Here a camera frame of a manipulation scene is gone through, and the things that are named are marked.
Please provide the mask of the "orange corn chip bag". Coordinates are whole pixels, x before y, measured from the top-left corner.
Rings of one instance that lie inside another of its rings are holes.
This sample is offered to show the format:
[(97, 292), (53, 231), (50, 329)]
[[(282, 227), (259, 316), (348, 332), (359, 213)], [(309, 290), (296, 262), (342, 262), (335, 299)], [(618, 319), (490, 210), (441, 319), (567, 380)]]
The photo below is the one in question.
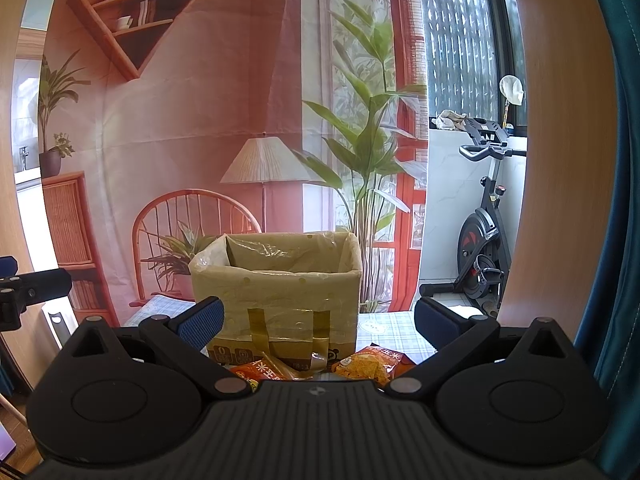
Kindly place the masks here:
[(346, 379), (372, 380), (385, 388), (392, 380), (416, 366), (405, 354), (369, 344), (351, 356), (346, 356), (332, 367), (332, 372)]

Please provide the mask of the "plaid blue tablecloth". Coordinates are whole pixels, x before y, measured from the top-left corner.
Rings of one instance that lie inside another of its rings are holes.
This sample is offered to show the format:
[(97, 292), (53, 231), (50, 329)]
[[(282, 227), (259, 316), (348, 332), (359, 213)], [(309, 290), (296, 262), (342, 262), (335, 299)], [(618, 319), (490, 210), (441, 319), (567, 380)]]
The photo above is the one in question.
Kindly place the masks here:
[[(124, 326), (137, 326), (153, 314), (164, 314), (174, 318), (192, 306), (193, 301), (156, 295), (131, 315)], [(416, 364), (420, 364), (436, 352), (436, 349), (416, 331), (412, 311), (361, 313), (358, 318), (356, 350), (359, 351), (369, 344), (377, 344), (403, 353)]]

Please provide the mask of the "red orange snack bag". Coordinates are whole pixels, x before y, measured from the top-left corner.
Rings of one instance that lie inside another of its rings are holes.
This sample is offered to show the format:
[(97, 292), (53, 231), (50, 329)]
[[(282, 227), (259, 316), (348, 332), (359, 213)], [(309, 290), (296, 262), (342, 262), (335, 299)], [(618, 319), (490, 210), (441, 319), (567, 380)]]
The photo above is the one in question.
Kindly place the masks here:
[(296, 370), (285, 364), (285, 362), (274, 358), (273, 356), (263, 356), (261, 359), (232, 366), (230, 368), (233, 374), (245, 380), (255, 392), (262, 382), (292, 382), (299, 380)]

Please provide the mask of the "black exercise bike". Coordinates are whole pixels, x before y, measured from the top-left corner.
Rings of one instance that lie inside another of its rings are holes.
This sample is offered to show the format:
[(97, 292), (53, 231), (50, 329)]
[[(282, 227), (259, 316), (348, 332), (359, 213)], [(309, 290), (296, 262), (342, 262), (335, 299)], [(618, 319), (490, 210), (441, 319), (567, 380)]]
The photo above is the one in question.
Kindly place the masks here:
[(463, 127), (471, 142), (460, 146), (460, 155), (470, 162), (490, 161), (488, 174), (480, 179), (482, 199), (460, 230), (458, 276), (449, 283), (423, 284), (420, 295), (462, 294), (494, 318), (499, 313), (511, 266), (511, 251), (499, 210), (501, 197), (506, 192), (506, 188), (497, 183), (500, 162), (513, 156), (524, 157), (527, 153), (510, 147), (510, 136), (498, 122), (465, 118)]

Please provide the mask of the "teal curtain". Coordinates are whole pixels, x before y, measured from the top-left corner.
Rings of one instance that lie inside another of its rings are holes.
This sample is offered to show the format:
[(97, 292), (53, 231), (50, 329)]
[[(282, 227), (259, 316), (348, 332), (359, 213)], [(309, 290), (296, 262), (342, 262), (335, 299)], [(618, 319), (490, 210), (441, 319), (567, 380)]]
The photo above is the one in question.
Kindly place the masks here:
[(608, 398), (597, 452), (611, 479), (639, 475), (639, 0), (598, 0), (612, 42), (617, 148), (608, 229), (575, 346)]

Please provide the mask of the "crumpled cloth on ledge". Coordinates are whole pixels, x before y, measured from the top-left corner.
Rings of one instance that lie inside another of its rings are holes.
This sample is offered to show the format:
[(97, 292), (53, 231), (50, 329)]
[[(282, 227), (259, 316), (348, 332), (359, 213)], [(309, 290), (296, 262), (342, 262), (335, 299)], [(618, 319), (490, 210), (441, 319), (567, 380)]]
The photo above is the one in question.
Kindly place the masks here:
[(464, 131), (466, 118), (468, 118), (467, 114), (443, 110), (432, 120), (432, 124), (438, 130)]

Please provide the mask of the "white round lamp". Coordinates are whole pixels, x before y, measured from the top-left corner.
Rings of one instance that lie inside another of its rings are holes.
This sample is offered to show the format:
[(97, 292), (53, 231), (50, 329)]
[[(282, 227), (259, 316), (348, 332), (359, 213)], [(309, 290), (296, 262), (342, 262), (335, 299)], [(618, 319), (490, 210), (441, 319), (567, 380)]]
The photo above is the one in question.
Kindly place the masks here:
[(521, 106), (524, 101), (524, 88), (521, 79), (514, 75), (504, 75), (499, 81), (499, 90), (504, 97), (502, 126), (508, 124), (510, 106)]

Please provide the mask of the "cardboard box with plastic liner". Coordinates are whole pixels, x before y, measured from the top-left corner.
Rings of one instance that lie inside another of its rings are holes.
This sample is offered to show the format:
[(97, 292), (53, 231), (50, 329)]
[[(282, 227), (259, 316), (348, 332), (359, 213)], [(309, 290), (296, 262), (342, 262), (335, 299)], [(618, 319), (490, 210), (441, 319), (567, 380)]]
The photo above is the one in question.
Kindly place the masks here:
[(216, 362), (272, 356), (320, 372), (356, 350), (361, 252), (349, 232), (223, 235), (189, 264), (196, 300), (224, 305)]

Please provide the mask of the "wooden door panel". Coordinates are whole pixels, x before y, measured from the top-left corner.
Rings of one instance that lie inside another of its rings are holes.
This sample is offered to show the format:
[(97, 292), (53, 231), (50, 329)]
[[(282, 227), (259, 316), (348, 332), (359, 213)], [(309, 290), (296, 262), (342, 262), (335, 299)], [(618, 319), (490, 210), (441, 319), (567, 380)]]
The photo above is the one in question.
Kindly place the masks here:
[(528, 123), (520, 226), (499, 321), (575, 337), (608, 227), (616, 163), (612, 44), (598, 0), (518, 0)]

